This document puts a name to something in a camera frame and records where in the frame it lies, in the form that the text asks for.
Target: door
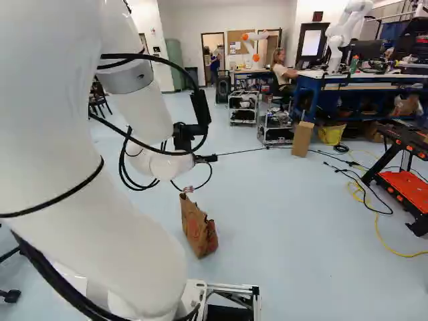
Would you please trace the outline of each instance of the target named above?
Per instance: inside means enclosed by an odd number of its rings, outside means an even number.
[[[211,57],[220,55],[220,70],[225,69],[225,34],[223,32],[201,33],[202,59],[205,85],[211,84]]]

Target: brown paper bag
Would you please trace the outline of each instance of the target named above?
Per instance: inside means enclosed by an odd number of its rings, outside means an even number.
[[[180,206],[183,232],[196,256],[200,259],[214,252],[219,246],[214,220],[208,221],[207,214],[185,193],[180,194]]]

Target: yellow bag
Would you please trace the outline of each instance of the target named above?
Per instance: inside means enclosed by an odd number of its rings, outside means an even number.
[[[343,131],[346,124],[338,126],[323,126],[318,129],[318,137],[327,145],[336,146],[342,140]]]

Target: person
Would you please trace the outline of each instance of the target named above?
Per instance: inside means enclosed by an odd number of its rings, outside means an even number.
[[[275,73],[280,85],[280,91],[289,91],[290,78],[297,78],[297,70],[284,66],[286,60],[286,51],[283,48],[276,48],[272,56],[271,69]]]
[[[209,69],[211,70],[211,85],[215,85],[217,83],[217,70],[220,68],[220,53],[217,56],[211,57],[211,65]]]

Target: rolling cart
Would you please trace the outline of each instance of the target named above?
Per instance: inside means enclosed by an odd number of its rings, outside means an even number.
[[[268,102],[262,100],[259,103],[257,138],[266,146],[293,143],[292,119],[287,111],[281,111],[279,107],[273,106],[271,98]]]
[[[229,95],[229,123],[235,124],[256,123],[255,116],[259,106],[259,92],[237,90]]]

